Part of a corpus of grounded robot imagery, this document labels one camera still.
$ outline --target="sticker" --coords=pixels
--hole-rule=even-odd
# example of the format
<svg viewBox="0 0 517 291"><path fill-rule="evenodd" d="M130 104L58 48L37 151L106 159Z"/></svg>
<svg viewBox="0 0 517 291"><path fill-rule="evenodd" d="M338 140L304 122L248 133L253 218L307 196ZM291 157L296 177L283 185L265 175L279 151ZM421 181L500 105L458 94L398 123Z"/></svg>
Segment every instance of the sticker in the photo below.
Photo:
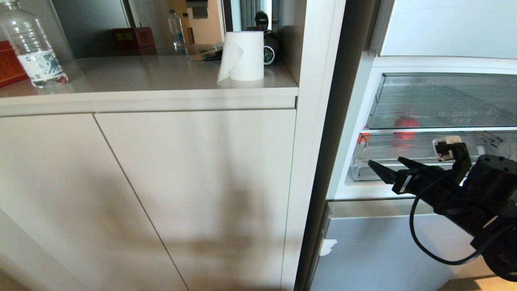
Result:
<svg viewBox="0 0 517 291"><path fill-rule="evenodd" d="M18 59L32 81L45 81L64 74L53 51L19 55Z"/></svg>
<svg viewBox="0 0 517 291"><path fill-rule="evenodd" d="M117 40L134 40L132 33L117 33Z"/></svg>
<svg viewBox="0 0 517 291"><path fill-rule="evenodd" d="M337 239L324 239L320 246L320 256L326 256L332 251L332 247L338 242Z"/></svg>

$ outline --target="robotic arm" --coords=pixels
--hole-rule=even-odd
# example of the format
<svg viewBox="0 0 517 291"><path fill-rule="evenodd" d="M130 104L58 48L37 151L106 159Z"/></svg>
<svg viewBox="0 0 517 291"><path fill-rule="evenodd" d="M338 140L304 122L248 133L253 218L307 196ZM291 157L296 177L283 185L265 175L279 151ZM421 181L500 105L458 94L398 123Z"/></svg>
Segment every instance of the robotic arm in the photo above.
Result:
<svg viewBox="0 0 517 291"><path fill-rule="evenodd" d="M368 165L386 184L393 184L395 193L416 195L409 227L413 240L426 254L448 265L464 264L481 254L496 275L517 282L517 162L482 155L470 169L467 147L460 137L437 139L433 144L439 161L455 160L451 170L404 157L398 161L408 170L395 172L374 161L368 161ZM418 241L414 229L414 214L420 199L433 207L436 214L447 217L473 236L470 244L476 251L457 261L442 259L428 251Z"/></svg>

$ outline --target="crisper drawer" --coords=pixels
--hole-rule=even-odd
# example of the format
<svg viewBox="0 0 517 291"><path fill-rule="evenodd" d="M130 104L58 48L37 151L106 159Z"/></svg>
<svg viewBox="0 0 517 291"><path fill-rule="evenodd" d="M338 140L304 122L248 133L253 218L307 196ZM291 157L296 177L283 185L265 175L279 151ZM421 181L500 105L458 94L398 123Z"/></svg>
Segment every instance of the crisper drawer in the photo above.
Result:
<svg viewBox="0 0 517 291"><path fill-rule="evenodd" d="M366 128L517 125L517 76L383 74Z"/></svg>
<svg viewBox="0 0 517 291"><path fill-rule="evenodd" d="M480 155L493 154L517 159L517 133L500 132L428 132L361 134L350 165L354 181L376 181L380 178L368 166L374 160L395 171L406 167L397 161L399 156L414 159L426 165L450 169L454 161L438 162L432 140L442 136L458 135L466 143L470 159L475 163Z"/></svg>

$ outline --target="black cable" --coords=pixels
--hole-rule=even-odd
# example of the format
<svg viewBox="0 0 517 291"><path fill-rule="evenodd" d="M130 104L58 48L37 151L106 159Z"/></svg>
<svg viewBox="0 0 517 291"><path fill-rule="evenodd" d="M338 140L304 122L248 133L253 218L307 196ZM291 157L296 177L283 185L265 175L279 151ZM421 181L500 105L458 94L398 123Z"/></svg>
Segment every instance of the black cable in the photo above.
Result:
<svg viewBox="0 0 517 291"><path fill-rule="evenodd" d="M445 259L442 259L440 257L438 257L437 255L431 253L431 251L429 251L428 249L426 249L421 243L420 241L418 240L417 238L417 235L415 233L415 224L414 224L414 220L415 220L415 210L417 209L417 204L418 204L418 201L420 200L420 197L422 196L422 194L424 194L428 189L430 189L431 187L433 187L434 185L438 184L439 182L441 182L442 180L444 180L445 178L447 178L449 176L449 174L446 174L446 175L443 175L441 178L439 178L438 180L434 181L433 183L429 184L427 187L425 187L424 189L422 189L418 194L415 194L415 201L413 201L413 205L411 206L411 212L409 213L409 230L411 231L411 236L413 237L413 240L415 242L415 244L417 244L417 246L424 252L426 253L428 256L430 256L431 258L435 259L436 261L442 263L442 264L446 264L446 265L452 265L452 266L457 266L457 265L462 265L462 264L465 264L465 263L468 263L470 261L472 261L473 259L477 258L481 253L483 253L497 238L499 238L504 232L506 232L506 230L508 230L509 228L513 227L511 225L507 226L507 227L504 227L502 229L500 229L498 232L496 232L493 236L491 236L489 239L485 240L480 246L479 248L476 249L475 252L473 252L472 254L470 254L469 256L461 259L461 260L445 260Z"/></svg>

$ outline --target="refrigerator door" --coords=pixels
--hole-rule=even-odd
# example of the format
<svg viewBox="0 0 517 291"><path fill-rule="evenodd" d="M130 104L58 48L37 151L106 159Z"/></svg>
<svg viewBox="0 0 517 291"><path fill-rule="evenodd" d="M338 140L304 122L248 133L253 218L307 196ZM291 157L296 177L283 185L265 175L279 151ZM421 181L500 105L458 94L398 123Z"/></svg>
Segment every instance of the refrigerator door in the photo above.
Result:
<svg viewBox="0 0 517 291"><path fill-rule="evenodd" d="M412 199L328 202L310 290L436 291L450 279L492 274L482 257L461 266L426 255L409 233ZM474 251L472 237L421 202L419 240L445 259Z"/></svg>
<svg viewBox="0 0 517 291"><path fill-rule="evenodd" d="M380 56L517 59L515 0L383 0L372 49Z"/></svg>

